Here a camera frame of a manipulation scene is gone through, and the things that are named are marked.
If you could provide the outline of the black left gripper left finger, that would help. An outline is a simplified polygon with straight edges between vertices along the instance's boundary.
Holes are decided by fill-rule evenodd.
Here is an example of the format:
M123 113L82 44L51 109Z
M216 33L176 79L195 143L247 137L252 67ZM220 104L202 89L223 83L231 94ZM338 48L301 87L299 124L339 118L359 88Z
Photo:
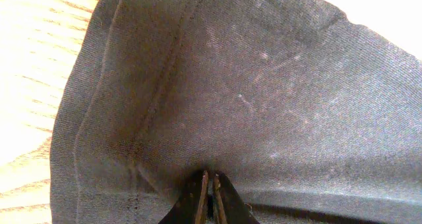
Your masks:
M205 224L208 211L208 172L189 177L171 210L158 224Z

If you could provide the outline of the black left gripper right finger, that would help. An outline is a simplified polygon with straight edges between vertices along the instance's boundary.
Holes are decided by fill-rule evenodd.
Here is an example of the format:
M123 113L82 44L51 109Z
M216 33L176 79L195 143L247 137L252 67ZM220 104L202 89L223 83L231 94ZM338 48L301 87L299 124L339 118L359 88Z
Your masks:
M214 174L212 190L216 224L259 224L225 174Z

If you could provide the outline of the black t-shirt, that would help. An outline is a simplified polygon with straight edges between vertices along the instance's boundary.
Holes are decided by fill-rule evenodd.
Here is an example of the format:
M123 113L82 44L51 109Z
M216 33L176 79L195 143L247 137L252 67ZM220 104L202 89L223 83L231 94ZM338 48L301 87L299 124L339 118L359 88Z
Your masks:
M421 62L323 0L99 0L50 168L54 223L157 223L201 169L261 223L420 223Z

